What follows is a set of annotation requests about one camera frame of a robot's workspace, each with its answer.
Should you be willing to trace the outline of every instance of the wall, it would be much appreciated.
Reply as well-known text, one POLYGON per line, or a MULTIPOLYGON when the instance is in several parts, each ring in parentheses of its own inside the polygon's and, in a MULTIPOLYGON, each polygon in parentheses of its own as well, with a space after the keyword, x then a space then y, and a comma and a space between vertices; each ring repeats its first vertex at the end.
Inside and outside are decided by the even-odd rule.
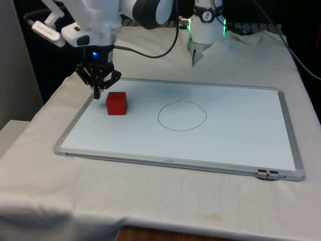
POLYGON ((43 102, 11 0, 0 1, 0 129, 10 120, 30 121, 43 102))

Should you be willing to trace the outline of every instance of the red block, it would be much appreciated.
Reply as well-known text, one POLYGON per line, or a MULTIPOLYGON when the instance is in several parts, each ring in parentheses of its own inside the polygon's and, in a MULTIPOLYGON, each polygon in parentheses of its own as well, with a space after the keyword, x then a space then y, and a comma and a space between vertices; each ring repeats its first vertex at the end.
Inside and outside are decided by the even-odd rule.
POLYGON ((110 92, 106 99, 109 115, 124 115, 127 111, 126 92, 110 92))

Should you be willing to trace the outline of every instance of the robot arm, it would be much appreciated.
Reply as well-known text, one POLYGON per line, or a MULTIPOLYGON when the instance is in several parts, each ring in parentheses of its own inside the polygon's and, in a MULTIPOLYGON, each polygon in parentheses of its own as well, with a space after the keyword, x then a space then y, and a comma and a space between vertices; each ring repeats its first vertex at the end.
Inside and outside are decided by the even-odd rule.
POLYGON ((75 22, 55 31, 55 22, 64 13, 52 0, 42 0, 52 11, 45 23, 36 21, 32 29, 59 47, 67 41, 73 47, 84 49, 83 62, 76 72, 83 82, 94 90, 99 99, 102 90, 117 82, 121 73, 112 63, 116 35, 121 30, 124 14, 146 29, 164 24, 170 17, 174 0, 59 0, 75 22))

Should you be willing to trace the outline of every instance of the white tablecloth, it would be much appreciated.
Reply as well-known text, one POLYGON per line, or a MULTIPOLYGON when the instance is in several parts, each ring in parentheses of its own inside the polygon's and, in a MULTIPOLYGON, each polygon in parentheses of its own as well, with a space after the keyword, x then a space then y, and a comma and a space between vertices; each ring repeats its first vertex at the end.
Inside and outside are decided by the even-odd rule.
MULTIPOLYGON (((118 44, 132 31, 141 38, 134 46, 151 54, 174 38, 174 30, 132 28, 118 44)), ((123 225, 243 240, 320 240, 321 128, 286 48, 267 35, 258 45, 227 35, 192 68, 186 42, 181 34, 174 51, 158 60, 115 51, 116 69, 132 78, 282 89, 305 180, 56 156, 55 142, 91 94, 73 74, 0 160, 0 240, 108 240, 123 225)))

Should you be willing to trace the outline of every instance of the cable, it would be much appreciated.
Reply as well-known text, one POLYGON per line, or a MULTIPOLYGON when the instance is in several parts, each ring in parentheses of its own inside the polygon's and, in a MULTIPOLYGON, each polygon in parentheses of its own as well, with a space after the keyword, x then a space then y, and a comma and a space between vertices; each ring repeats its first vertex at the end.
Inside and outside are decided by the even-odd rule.
POLYGON ((256 1, 253 0, 254 4, 256 5, 256 7, 261 11, 261 13, 265 16, 265 18, 270 22, 270 24, 272 24, 273 26, 275 26, 276 30, 277 30, 277 34, 279 35, 279 37, 281 38, 282 42, 284 43, 284 45, 286 46, 286 48, 288 49, 290 55, 292 56, 293 59, 297 60, 297 62, 301 65, 301 67, 309 74, 311 75, 313 78, 321 81, 321 78, 316 76, 315 74, 313 74, 310 70, 308 70, 308 68, 305 67, 305 65, 299 60, 299 58, 296 56, 296 54, 291 50, 291 48, 289 47, 289 45, 287 44, 286 40, 283 38, 282 33, 280 31, 280 29, 275 25, 275 23, 272 21, 272 19, 269 17, 269 15, 266 13, 266 11, 262 8, 262 6, 256 1))
MULTIPOLYGON (((179 1, 176 0, 176 21, 178 22, 179 21, 179 1)), ((139 54, 141 56, 144 56, 146 58, 150 58, 150 59, 159 59, 161 57, 164 57, 165 55, 167 55, 170 51, 172 51, 172 49, 174 48, 176 42, 177 42, 177 38, 179 36, 179 24, 176 24, 176 35, 175 35, 175 39, 174 39, 174 42, 172 43, 171 47, 163 54, 161 55, 157 55, 157 56, 151 56, 151 55, 147 55, 147 54, 144 54, 144 53, 141 53, 137 50, 134 50, 132 48, 128 48, 128 47, 122 47, 122 46, 115 46, 115 49, 120 49, 120 50, 125 50, 125 51, 130 51, 130 52, 133 52, 133 53, 136 53, 136 54, 139 54)))

